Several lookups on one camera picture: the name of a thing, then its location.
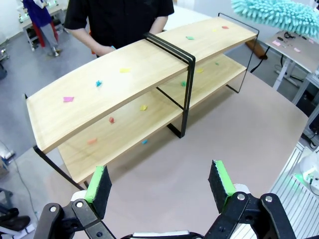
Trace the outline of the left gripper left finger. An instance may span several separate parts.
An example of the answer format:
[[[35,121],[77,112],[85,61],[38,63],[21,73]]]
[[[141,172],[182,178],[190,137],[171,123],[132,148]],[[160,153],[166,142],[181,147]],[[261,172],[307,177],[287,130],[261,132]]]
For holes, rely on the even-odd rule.
[[[89,239],[113,239],[115,236],[102,221],[111,187],[107,167],[96,167],[88,189],[75,193],[68,205],[44,206],[36,238],[71,239],[76,232],[84,231]]]

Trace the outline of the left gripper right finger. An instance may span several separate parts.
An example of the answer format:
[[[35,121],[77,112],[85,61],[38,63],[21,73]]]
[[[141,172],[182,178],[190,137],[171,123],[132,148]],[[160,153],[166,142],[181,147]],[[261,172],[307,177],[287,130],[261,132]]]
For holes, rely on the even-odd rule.
[[[222,161],[213,160],[208,182],[219,212],[205,239],[229,239],[239,224],[249,225],[258,239],[294,239],[295,233],[279,197],[260,198],[237,191]]]

